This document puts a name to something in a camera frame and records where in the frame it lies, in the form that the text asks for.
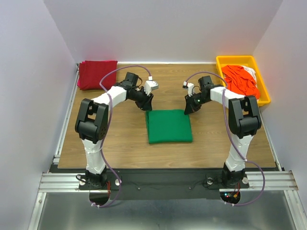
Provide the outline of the green t shirt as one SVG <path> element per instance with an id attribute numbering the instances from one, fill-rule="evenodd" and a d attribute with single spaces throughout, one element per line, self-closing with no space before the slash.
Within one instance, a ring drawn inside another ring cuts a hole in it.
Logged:
<path id="1" fill-rule="evenodd" d="M 153 110 L 145 113 L 149 144 L 191 143 L 190 118 L 183 110 Z"/>

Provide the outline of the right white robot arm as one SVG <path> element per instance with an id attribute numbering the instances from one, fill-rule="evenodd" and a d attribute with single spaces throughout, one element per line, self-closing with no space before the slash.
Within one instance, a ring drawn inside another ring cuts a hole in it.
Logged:
<path id="1" fill-rule="evenodd" d="M 184 114 L 192 114 L 211 101 L 223 106 L 231 147 L 222 169 L 221 180 L 224 186 L 236 185 L 245 177 L 248 149 L 262 125 L 257 99 L 255 96 L 237 94 L 225 86 L 214 84 L 210 76 L 199 78 L 198 84 L 200 92 L 196 93 L 194 84 L 183 82 L 183 88 L 188 91 Z"/>

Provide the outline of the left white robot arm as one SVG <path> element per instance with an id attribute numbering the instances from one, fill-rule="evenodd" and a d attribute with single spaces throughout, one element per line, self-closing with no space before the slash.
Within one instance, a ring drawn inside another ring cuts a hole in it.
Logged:
<path id="1" fill-rule="evenodd" d="M 102 143 L 111 120 L 113 108 L 126 100 L 132 100 L 143 111 L 152 110 L 152 91 L 159 88 L 150 76 L 144 86 L 138 87 L 139 76 L 127 72 L 123 81 L 116 83 L 106 93 L 94 98 L 83 99 L 78 111 L 75 131 L 82 140 L 86 153 L 85 178 L 78 177 L 83 183 L 102 188 L 107 181 L 106 163 L 102 157 Z"/>

